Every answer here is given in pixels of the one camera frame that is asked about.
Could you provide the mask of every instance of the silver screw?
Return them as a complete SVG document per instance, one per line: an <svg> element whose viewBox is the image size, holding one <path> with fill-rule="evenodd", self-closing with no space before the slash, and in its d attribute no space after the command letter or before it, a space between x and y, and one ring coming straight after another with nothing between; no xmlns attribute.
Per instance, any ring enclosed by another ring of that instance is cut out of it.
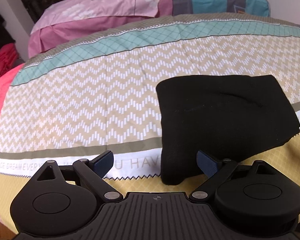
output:
<svg viewBox="0 0 300 240"><path fill-rule="evenodd" d="M206 198L208 196L208 194L204 191L196 191L196 192L192 193L192 196L197 199L203 199L203 198Z"/></svg>
<svg viewBox="0 0 300 240"><path fill-rule="evenodd" d="M110 191L105 194L105 198L107 198L107 199L116 199L118 197L120 197L120 194L115 191Z"/></svg>

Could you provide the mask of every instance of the yellow fabric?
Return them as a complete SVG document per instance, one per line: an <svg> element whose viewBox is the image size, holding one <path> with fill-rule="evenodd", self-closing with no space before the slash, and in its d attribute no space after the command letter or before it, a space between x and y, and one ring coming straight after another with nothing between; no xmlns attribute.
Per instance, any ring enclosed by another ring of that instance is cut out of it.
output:
<svg viewBox="0 0 300 240"><path fill-rule="evenodd" d="M242 164L251 165L254 160L264 160L284 175L300 185L300 134L293 137L282 147L255 155ZM28 178L14 177L0 174L0 217L3 223L17 233L10 216L10 204L17 193L28 181ZM187 194L206 180L205 175L188 178L177 186L162 184L159 177L143 179L109 180L106 181L123 195L130 191L138 192L174 192L185 191Z"/></svg>

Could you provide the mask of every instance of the blue gripper pad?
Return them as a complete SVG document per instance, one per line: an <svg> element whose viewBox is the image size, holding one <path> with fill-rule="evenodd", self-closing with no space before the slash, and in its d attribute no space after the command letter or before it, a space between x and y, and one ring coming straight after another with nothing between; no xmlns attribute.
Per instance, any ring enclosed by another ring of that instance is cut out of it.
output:
<svg viewBox="0 0 300 240"><path fill-rule="evenodd" d="M218 172L218 163L202 151L197 153L197 165L208 178Z"/></svg>

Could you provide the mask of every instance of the patterned bedspread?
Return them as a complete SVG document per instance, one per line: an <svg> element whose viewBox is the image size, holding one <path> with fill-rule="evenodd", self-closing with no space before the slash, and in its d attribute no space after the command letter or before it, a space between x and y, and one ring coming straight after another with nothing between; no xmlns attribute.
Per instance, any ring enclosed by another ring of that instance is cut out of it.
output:
<svg viewBox="0 0 300 240"><path fill-rule="evenodd" d="M222 13L140 21L73 40L0 79L0 218L49 159L69 165L109 149L106 180L127 191L191 192L160 181L161 115L156 85L181 75L264 75L280 83L300 121L300 26ZM300 133L256 155L300 185Z"/></svg>

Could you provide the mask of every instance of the black ribbed surface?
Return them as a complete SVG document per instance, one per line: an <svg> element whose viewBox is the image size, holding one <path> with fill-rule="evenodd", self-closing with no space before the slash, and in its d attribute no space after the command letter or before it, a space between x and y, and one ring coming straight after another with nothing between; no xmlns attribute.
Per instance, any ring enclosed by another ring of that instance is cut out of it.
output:
<svg viewBox="0 0 300 240"><path fill-rule="evenodd" d="M21 233L15 239L35 238ZM191 203L183 193L130 193L128 198L119 203L105 204L85 228L53 239L264 240L230 230L218 221L208 205ZM298 240L292 233L271 239Z"/></svg>

